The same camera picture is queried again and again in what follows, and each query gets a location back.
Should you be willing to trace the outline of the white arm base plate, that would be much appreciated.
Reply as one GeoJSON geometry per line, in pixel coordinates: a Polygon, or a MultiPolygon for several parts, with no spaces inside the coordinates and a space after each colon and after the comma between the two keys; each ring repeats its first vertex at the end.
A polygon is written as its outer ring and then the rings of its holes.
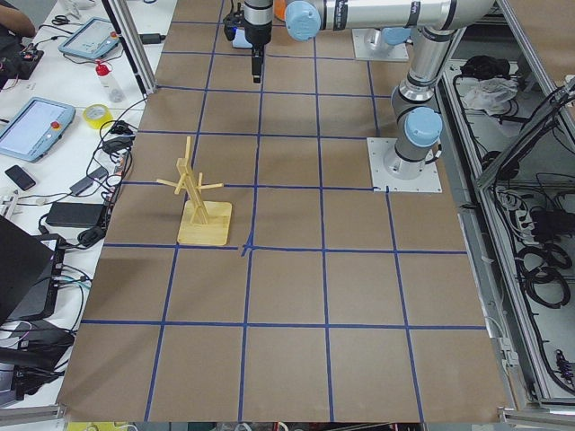
{"type": "Polygon", "coordinates": [[[367,153],[372,189],[380,192],[441,193],[442,187],[429,150],[419,162],[407,162],[395,152],[396,138],[370,137],[367,153]]]}

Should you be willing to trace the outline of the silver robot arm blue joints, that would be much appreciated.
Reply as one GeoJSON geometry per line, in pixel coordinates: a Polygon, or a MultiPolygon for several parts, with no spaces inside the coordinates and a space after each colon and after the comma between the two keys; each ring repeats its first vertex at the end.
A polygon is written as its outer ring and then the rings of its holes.
{"type": "Polygon", "coordinates": [[[442,131],[442,120],[428,102],[457,45],[456,34],[491,6],[491,1],[288,1],[285,23],[299,41],[324,30],[403,27],[420,33],[410,69],[392,96],[399,131],[395,152],[407,162],[419,162],[442,131]]]}

